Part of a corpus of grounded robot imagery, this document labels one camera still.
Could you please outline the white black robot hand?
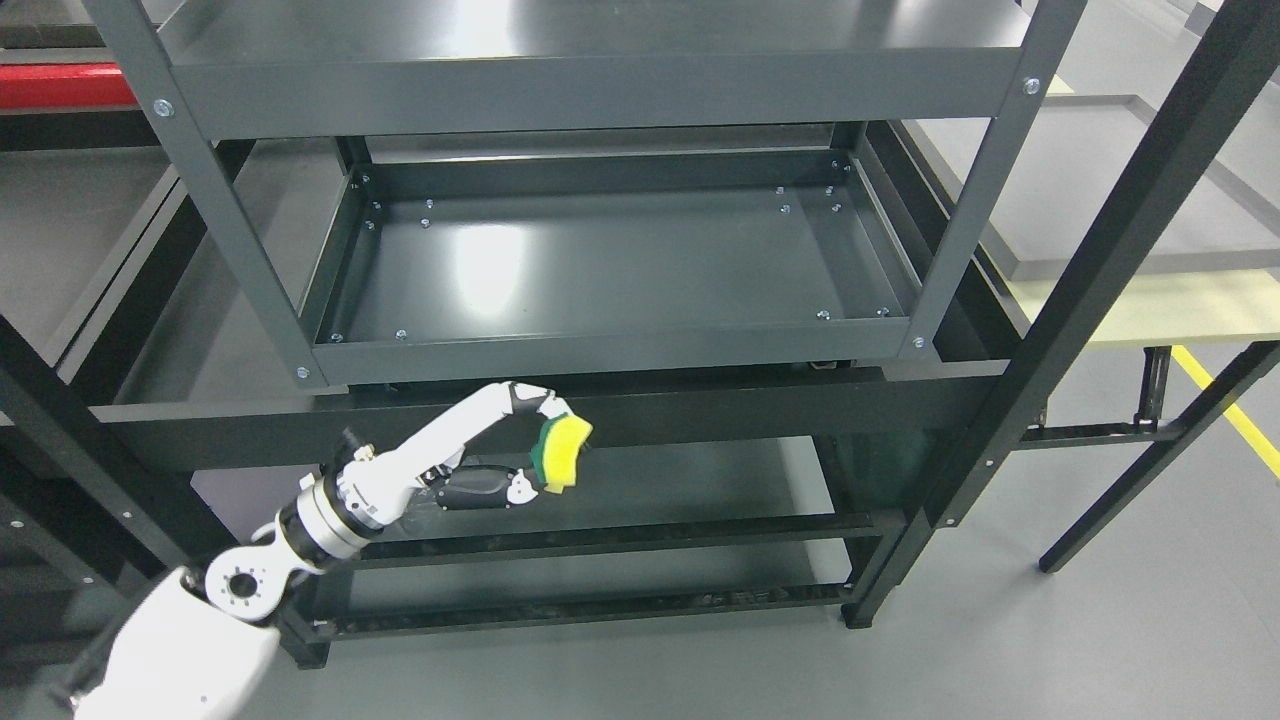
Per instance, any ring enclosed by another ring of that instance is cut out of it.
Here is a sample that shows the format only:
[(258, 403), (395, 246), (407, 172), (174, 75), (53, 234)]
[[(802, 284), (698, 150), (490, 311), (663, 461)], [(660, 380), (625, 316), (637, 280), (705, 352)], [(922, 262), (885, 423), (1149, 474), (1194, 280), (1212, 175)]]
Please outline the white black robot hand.
[(375, 532), (398, 523), (421, 491), (445, 510), (515, 509), (553, 495), (529, 454), (521, 468), (467, 466), (465, 455), (470, 442), (511, 418), (538, 416), (543, 425), (563, 413), (576, 414), (552, 389), (513, 380), (484, 386), (398, 447), (349, 462), (335, 480), (338, 509)]

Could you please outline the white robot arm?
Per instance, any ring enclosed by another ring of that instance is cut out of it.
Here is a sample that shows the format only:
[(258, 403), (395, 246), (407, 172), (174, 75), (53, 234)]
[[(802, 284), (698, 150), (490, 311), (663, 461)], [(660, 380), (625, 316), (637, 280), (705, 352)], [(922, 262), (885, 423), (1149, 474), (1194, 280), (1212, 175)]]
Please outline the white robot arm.
[(399, 451), (353, 451), (311, 477), (247, 544), (156, 582), (59, 691), (74, 719), (233, 719), (257, 689), (282, 634), (273, 619), (301, 577), (352, 559), (408, 502), (416, 471)]

